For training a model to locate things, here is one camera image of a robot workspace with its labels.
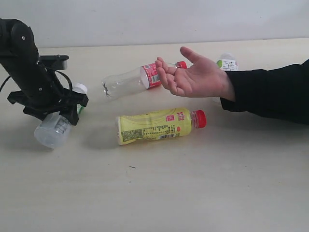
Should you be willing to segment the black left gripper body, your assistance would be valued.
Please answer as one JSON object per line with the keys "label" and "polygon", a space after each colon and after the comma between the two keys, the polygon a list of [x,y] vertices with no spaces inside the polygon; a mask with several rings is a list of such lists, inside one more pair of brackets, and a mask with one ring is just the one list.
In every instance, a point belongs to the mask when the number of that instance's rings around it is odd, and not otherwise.
{"label": "black left gripper body", "polygon": [[51,68],[41,65],[21,66],[7,65],[6,71],[19,86],[19,91],[12,91],[7,100],[11,104],[24,106],[24,114],[44,120],[49,114],[60,112],[69,105],[86,107],[86,94],[72,90],[72,82],[68,76],[59,72],[69,83],[69,89],[64,88]]}

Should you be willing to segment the black sleeved forearm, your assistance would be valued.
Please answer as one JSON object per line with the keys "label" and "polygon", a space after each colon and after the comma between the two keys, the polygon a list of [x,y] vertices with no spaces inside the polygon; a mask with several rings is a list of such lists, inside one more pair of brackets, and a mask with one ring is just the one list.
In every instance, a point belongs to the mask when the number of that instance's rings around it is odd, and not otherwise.
{"label": "black sleeved forearm", "polygon": [[230,112],[309,123],[309,62],[274,70],[228,71],[235,101],[221,98]]}

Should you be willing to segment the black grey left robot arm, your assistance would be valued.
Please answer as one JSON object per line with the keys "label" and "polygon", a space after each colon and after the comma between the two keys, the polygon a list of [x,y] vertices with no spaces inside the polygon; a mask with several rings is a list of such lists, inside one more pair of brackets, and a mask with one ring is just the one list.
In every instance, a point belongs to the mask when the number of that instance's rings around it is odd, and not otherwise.
{"label": "black grey left robot arm", "polygon": [[0,63],[19,86],[9,94],[11,104],[24,106],[24,114],[44,120],[58,112],[77,125],[77,106],[86,107],[86,94],[73,91],[72,82],[63,73],[67,55],[40,55],[31,27],[17,19],[0,21]]}

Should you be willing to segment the open human hand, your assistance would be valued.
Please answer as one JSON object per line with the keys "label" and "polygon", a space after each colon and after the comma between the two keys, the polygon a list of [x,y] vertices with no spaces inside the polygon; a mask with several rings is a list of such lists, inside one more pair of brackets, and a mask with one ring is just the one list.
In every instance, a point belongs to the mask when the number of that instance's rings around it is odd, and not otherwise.
{"label": "open human hand", "polygon": [[159,79],[171,94],[189,98],[218,97],[234,102],[234,87],[227,75],[212,60],[181,47],[180,53],[192,66],[187,69],[174,68],[158,57],[155,61]]}

